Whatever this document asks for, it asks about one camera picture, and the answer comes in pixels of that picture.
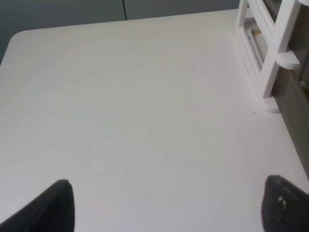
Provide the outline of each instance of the gray wall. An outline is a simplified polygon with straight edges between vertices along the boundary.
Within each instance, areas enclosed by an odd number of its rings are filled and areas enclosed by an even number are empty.
[[[125,0],[128,19],[236,9],[239,0]]]
[[[119,20],[122,0],[0,0],[0,63],[20,31]]]

